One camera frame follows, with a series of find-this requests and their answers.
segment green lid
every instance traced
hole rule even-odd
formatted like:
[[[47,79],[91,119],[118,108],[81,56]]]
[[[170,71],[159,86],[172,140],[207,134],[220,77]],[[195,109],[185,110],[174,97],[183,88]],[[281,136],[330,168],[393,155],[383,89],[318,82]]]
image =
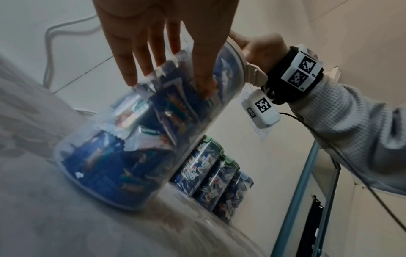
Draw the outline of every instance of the green lid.
[[[228,165],[232,164],[235,167],[237,167],[238,169],[240,169],[240,165],[238,165],[238,163],[233,158],[231,158],[228,155],[223,155],[223,156],[224,156],[224,161],[226,164],[228,164]]]
[[[216,140],[214,140],[211,136],[205,135],[203,137],[203,142],[208,143],[208,142],[213,142],[215,145],[217,145],[221,150],[223,150],[223,147],[221,146],[221,144],[219,142],[217,142]]]

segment textured sweater sleeve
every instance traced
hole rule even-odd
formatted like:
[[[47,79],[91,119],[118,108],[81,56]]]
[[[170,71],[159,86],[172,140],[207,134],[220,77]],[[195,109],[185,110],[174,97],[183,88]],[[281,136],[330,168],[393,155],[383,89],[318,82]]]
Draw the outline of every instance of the textured sweater sleeve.
[[[406,106],[393,110],[325,76],[290,107],[299,119],[338,148],[371,186],[406,195]],[[314,136],[324,150],[351,170]]]

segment hand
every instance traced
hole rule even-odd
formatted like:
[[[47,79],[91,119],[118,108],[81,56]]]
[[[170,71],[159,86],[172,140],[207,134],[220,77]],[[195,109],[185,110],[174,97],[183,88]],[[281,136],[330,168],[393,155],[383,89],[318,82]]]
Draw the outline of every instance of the hand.
[[[129,86],[137,83],[134,56],[144,75],[166,61],[166,24],[172,53],[180,51],[180,22],[194,40],[192,59],[202,96],[214,93],[213,67],[230,32],[238,0],[93,0],[107,42]]]
[[[270,72],[289,52],[282,36],[277,33],[247,38],[231,31],[230,37],[242,49],[247,62],[258,66],[265,73]]]

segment cylindrical container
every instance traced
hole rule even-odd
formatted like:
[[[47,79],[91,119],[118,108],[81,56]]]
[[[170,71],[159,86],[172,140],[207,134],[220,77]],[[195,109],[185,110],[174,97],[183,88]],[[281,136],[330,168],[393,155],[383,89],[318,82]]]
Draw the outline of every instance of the cylindrical container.
[[[199,146],[172,177],[172,183],[186,195],[192,196],[223,152],[223,147],[216,140],[204,136]]]
[[[63,139],[54,150],[61,170],[102,201],[142,209],[244,83],[264,83],[263,72],[252,69],[231,39],[217,57],[219,92],[210,99],[200,98],[191,63],[181,51]]]
[[[212,211],[239,169],[240,166],[236,161],[227,155],[221,155],[201,183],[194,198],[206,210]]]
[[[229,224],[248,189],[254,185],[254,181],[242,171],[237,171],[228,184],[219,202],[213,209],[222,221]]]

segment black wrist strap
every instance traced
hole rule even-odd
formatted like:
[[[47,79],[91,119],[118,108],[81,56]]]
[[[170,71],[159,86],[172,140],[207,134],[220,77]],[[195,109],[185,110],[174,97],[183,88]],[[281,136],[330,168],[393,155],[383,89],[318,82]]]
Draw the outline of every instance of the black wrist strap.
[[[304,92],[281,79],[298,52],[297,47],[290,47],[286,56],[267,74],[268,81],[261,89],[266,92],[270,99],[273,99],[272,103],[274,104],[281,105],[286,102],[297,101],[308,94],[323,79],[323,69],[321,69],[315,80]]]

